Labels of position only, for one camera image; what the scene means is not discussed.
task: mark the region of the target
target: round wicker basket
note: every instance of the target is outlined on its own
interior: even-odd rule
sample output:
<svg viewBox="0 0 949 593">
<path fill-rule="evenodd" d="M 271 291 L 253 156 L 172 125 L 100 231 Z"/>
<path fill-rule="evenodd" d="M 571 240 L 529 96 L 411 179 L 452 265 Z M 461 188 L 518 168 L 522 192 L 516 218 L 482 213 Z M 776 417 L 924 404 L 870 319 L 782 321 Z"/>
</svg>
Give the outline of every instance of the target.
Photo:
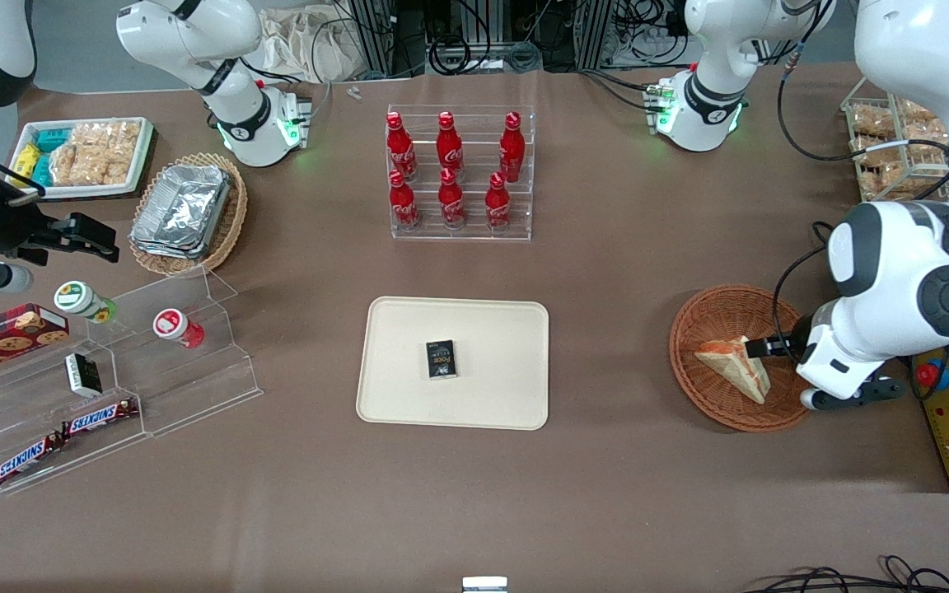
<svg viewBox="0 0 949 593">
<path fill-rule="evenodd" d="M 144 269 L 152 271 L 152 273 L 165 275 L 177 274 L 189 268 L 199 266 L 200 264 L 203 264 L 208 270 L 214 270 L 218 266 L 221 266 L 222 262 L 225 262 L 226 257 L 233 251 L 236 240 L 240 239 L 241 236 L 241 226 L 244 226 L 244 216 L 248 213 L 248 190 L 244 186 L 244 179 L 242 179 L 241 173 L 237 171 L 236 166 L 233 165 L 232 162 L 229 162 L 229 159 L 219 156 L 218 154 L 191 154 L 177 159 L 177 161 L 172 162 L 171 165 L 214 165 L 232 176 L 229 195 L 226 197 L 226 206 L 222 208 L 222 216 L 218 218 L 218 227 L 215 229 L 214 237 L 211 239 L 211 250 L 203 259 L 166 258 L 163 255 L 154 255 L 140 251 L 131 243 L 131 252 L 134 253 L 134 258 L 138 260 L 138 263 L 142 265 Z M 148 195 L 151 194 L 153 185 L 163 176 L 163 172 L 165 171 L 166 166 L 148 183 L 146 190 L 144 190 L 142 194 L 142 200 L 138 202 L 137 211 L 134 214 L 134 221 L 137 221 L 138 217 L 142 215 L 142 210 L 146 207 Z"/>
<path fill-rule="evenodd" d="M 789 331 L 801 316 L 785 301 L 778 304 L 779 323 Z M 771 378 L 767 401 L 758 404 L 694 356 L 709 340 L 750 340 L 774 334 L 771 292 L 745 284 L 724 284 L 698 292 L 671 326 L 669 357 L 673 372 L 690 401 L 712 420 L 745 432 L 774 432 L 794 427 L 807 415 L 801 391 L 807 383 L 785 357 L 761 359 Z"/>
</svg>

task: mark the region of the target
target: aluminum foil container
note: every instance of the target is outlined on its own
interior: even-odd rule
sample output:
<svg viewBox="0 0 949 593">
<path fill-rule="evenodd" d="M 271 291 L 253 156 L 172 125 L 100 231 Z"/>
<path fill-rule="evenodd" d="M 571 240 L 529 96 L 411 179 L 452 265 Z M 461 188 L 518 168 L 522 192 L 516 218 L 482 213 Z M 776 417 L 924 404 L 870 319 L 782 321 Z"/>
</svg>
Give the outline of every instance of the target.
<svg viewBox="0 0 949 593">
<path fill-rule="evenodd" d="M 170 166 L 153 185 L 129 239 L 147 253 L 203 258 L 210 250 L 229 185 L 229 174 L 217 166 Z"/>
</svg>

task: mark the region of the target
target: table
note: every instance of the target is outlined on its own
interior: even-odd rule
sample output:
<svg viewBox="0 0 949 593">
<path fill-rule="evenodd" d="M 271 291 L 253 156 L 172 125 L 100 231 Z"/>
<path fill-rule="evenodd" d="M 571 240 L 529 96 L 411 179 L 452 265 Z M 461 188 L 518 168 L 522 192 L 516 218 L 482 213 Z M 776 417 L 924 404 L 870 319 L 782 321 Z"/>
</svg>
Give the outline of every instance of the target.
<svg viewBox="0 0 949 593">
<path fill-rule="evenodd" d="M 666 335 L 720 282 L 771 287 L 858 199 L 851 165 L 790 149 L 779 68 L 723 147 L 689 154 L 576 75 L 423 76 L 338 87 L 310 147 L 244 169 L 251 209 L 219 273 L 266 393 L 16 496 L 0 497 L 0 591 L 738 591 L 809 564 L 873 575 L 877 555 L 949 574 L 949 495 L 918 405 L 817 413 L 771 435 L 728 431 L 682 395 Z M 661 72 L 630 72 L 654 80 Z M 788 84 L 788 123 L 843 150 L 853 64 Z M 320 100 L 320 89 L 314 90 Z M 386 105 L 537 105 L 528 245 L 414 244 L 387 226 Z M 154 170 L 222 152 L 192 91 L 33 91 L 21 120 L 142 115 Z M 125 252 L 134 200 L 53 205 L 120 233 L 116 266 L 53 254 L 30 299 L 83 278 L 104 294 L 154 275 Z M 537 432 L 368 424 L 354 412 L 368 305 L 384 294 L 539 301 L 551 315 L 550 417 Z M 836 296 L 824 259 L 784 296 Z M 16 303 L 0 296 L 0 311 Z"/>
</svg>

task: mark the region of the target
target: emergency stop button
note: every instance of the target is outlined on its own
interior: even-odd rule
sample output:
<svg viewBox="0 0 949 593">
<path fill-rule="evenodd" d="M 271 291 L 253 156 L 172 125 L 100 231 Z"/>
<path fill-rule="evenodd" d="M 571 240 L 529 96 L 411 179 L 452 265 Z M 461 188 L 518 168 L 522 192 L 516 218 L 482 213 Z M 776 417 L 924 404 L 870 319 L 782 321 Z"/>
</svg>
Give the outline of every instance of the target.
<svg viewBox="0 0 949 593">
<path fill-rule="evenodd" d="M 939 367 L 942 367 L 942 361 L 939 359 L 919 364 L 918 368 L 914 369 L 914 379 L 918 380 L 918 384 L 927 390 L 933 387 L 933 383 L 939 376 Z M 939 379 L 937 390 L 945 390 L 947 387 L 949 387 L 949 368 L 942 372 L 942 379 Z"/>
</svg>

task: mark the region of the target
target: coca-cola bottle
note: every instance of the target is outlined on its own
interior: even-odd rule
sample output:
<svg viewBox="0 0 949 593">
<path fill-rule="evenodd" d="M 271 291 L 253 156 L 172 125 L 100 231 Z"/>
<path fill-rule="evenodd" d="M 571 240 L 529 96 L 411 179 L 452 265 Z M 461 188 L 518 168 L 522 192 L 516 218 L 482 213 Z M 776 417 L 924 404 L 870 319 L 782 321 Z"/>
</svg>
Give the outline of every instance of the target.
<svg viewBox="0 0 949 593">
<path fill-rule="evenodd" d="M 405 183 L 405 175 L 396 169 L 390 173 L 390 207 L 395 211 L 399 229 L 414 231 L 419 228 L 419 210 L 415 207 L 412 188 Z"/>
<path fill-rule="evenodd" d="M 452 169 L 458 180 L 463 179 L 464 143 L 447 111 L 437 114 L 437 161 L 442 169 Z"/>
<path fill-rule="evenodd" d="M 415 147 L 402 124 L 402 116 L 396 111 L 387 114 L 387 151 L 390 161 L 405 179 L 415 179 Z"/>
<path fill-rule="evenodd" d="M 464 214 L 464 191 L 456 184 L 456 172 L 453 169 L 442 169 L 442 185 L 437 188 L 437 200 L 442 203 L 445 228 L 451 231 L 464 228 L 467 224 L 467 215 Z"/>
<path fill-rule="evenodd" d="M 526 139 L 522 137 L 522 116 L 508 113 L 504 118 L 504 135 L 500 137 L 500 171 L 509 184 L 516 183 L 522 174 L 522 159 L 526 155 Z"/>
<path fill-rule="evenodd" d="M 489 176 L 489 191 L 485 193 L 485 221 L 493 234 L 504 233 L 512 224 L 512 196 L 504 188 L 504 175 Z"/>
</svg>

